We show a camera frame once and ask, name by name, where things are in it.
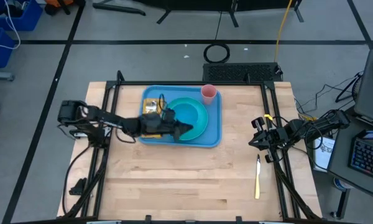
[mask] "concrete floor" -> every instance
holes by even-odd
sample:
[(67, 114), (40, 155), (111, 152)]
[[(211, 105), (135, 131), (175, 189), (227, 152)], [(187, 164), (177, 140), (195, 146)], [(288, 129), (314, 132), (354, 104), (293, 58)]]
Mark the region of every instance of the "concrete floor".
[[(214, 39), (216, 35), (217, 12), (172, 12), (158, 25), (155, 22), (163, 10), (121, 2), (144, 10), (147, 16), (93, 9), (88, 1), (75, 40), (204, 40)], [(373, 40), (373, 0), (354, 0), (354, 4)], [(291, 11), (283, 28), (283, 40), (365, 40), (347, 0), (303, 0), (300, 11), (305, 22), (300, 23)], [(0, 69), (16, 76), (13, 82), (0, 81), (0, 223), (76, 12), (74, 7), (69, 16), (62, 12), (53, 17), (43, 14), (34, 31), (21, 32), (22, 40), (31, 41), (15, 50), (9, 65)], [(239, 28), (233, 27), (228, 14), (223, 14), (218, 39), (275, 40), (283, 13), (283, 9), (238, 12)], [(32, 40), (63, 41), (42, 45)], [(122, 70), (126, 80), (201, 80), (205, 47), (205, 44), (73, 44), (60, 79), (54, 80), (58, 87), (12, 222), (51, 219), (57, 214), (73, 148), (73, 141), (55, 127), (62, 100), (83, 100), (89, 82), (113, 80), (117, 70)], [(275, 45), (234, 44), (229, 47), (229, 62), (271, 62), (274, 58)], [(285, 73), (284, 80), (292, 83), (295, 97), (304, 103), (315, 97), (325, 83), (336, 85), (363, 70), (368, 52), (364, 42), (361, 45), (281, 45), (279, 64)], [(220, 49), (210, 52), (212, 60), (222, 54)], [(319, 116), (342, 106), (344, 102), (334, 103), (337, 94), (333, 90), (323, 95), (318, 109), (311, 114)], [(313, 106), (311, 102), (304, 109)], [(337, 208), (341, 193), (331, 186), (328, 175), (313, 173), (323, 216), (332, 220), (329, 212)], [(373, 198), (353, 190), (343, 221), (373, 223)]]

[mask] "desk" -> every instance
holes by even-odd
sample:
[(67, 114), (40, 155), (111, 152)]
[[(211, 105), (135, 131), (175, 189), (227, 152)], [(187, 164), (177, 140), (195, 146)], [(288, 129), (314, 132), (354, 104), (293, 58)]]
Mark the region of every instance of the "desk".
[[(86, 96), (89, 105), (101, 106), (105, 84), (90, 83)], [(291, 84), (281, 82), (275, 86), (280, 114), (286, 119), (297, 118)], [(145, 88), (121, 86), (116, 114), (138, 116)], [(282, 219), (274, 166), (264, 161), (265, 151), (247, 144), (255, 132), (251, 120), (264, 115), (260, 87), (217, 86), (217, 89), (223, 97), (223, 138), (217, 147), (148, 146), (139, 141), (125, 144), (111, 139), (100, 220), (144, 220), (146, 215), (153, 220), (234, 221), (236, 216), (242, 216), (244, 221)], [(269, 91), (267, 95), (272, 106)], [(77, 140), (72, 159), (86, 146), (87, 139)], [(297, 147), (304, 149), (302, 142)], [(79, 178), (88, 176), (92, 152), (89, 150), (75, 162), (68, 190)], [(257, 153), (263, 158), (259, 200), (254, 199)], [(306, 154), (290, 150), (289, 158), (297, 191), (321, 216)], [(291, 217), (290, 195), (284, 190)], [(68, 210), (77, 199), (78, 196), (67, 193)], [(92, 214), (93, 204), (91, 200), (88, 214)], [(61, 208), (58, 215), (63, 215)]]
[[(336, 178), (373, 196), (373, 177), (358, 172), (348, 166), (352, 139), (362, 130), (373, 129), (373, 126), (352, 116), (350, 116), (349, 119), (351, 120), (349, 127), (346, 129), (340, 129), (338, 132), (336, 143), (329, 161), (328, 172)], [(336, 213), (332, 213), (336, 218), (344, 218), (348, 195), (349, 189), (342, 193), (338, 210)]]

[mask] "keyboard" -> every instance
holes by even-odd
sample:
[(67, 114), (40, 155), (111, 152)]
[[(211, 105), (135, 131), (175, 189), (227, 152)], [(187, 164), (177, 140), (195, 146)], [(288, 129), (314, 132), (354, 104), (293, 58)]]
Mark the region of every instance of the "keyboard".
[(373, 145), (356, 138), (352, 145), (349, 165), (373, 177)]

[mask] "plastic cup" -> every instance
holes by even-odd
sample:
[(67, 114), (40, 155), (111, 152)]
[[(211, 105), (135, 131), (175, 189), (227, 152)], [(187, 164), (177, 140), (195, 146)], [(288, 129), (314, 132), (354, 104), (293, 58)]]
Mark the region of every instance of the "plastic cup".
[(210, 105), (213, 102), (214, 97), (217, 95), (217, 89), (213, 85), (207, 84), (201, 88), (201, 95), (203, 97), (203, 103)]

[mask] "green plate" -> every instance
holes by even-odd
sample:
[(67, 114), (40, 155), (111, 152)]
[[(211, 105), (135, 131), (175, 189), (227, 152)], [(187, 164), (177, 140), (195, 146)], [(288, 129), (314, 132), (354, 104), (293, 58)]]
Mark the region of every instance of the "green plate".
[(177, 98), (167, 105), (175, 111), (175, 119), (193, 125), (193, 129), (180, 136), (180, 140), (187, 141), (199, 137), (207, 127), (209, 121), (205, 106), (189, 97)]

